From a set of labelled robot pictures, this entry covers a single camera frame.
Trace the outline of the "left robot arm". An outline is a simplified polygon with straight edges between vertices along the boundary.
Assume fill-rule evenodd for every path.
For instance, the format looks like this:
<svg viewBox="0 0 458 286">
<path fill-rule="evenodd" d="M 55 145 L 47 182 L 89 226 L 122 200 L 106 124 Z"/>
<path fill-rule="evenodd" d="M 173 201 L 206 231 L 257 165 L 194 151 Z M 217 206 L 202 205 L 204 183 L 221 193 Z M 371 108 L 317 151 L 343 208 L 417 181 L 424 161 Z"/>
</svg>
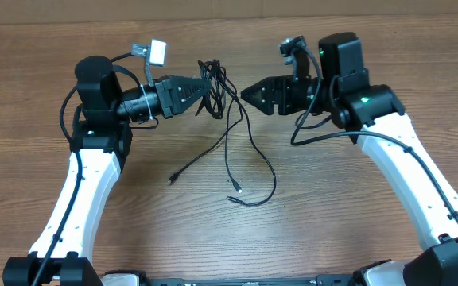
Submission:
<svg viewBox="0 0 458 286">
<path fill-rule="evenodd" d="M 41 236 L 25 257 L 11 257 L 5 285 L 100 285 L 92 255 L 95 236 L 111 189 L 130 152 L 132 122 L 184 113 L 208 94 L 204 79 L 165 76 L 124 91 L 118 74 L 133 73 L 105 56 L 89 56 L 75 68 L 73 131 L 65 136 L 71 155 L 60 197 Z"/>
</svg>

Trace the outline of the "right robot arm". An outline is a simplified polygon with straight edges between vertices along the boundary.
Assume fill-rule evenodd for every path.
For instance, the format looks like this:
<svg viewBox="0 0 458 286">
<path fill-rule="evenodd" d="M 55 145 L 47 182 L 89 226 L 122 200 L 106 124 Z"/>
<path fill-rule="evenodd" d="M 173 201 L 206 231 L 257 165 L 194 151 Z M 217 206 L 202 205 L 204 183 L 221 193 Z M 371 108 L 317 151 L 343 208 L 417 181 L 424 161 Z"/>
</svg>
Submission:
<svg viewBox="0 0 458 286">
<path fill-rule="evenodd" d="M 279 50 L 291 75 L 265 78 L 243 90 L 264 114 L 328 113 L 338 137 L 348 137 L 377 165 L 406 210 L 421 247 L 411 261 L 384 260 L 340 285 L 458 285 L 458 194 L 420 142 L 406 109 L 387 85 L 373 85 L 353 32 L 322 38 L 313 54 L 303 37 Z"/>
</svg>

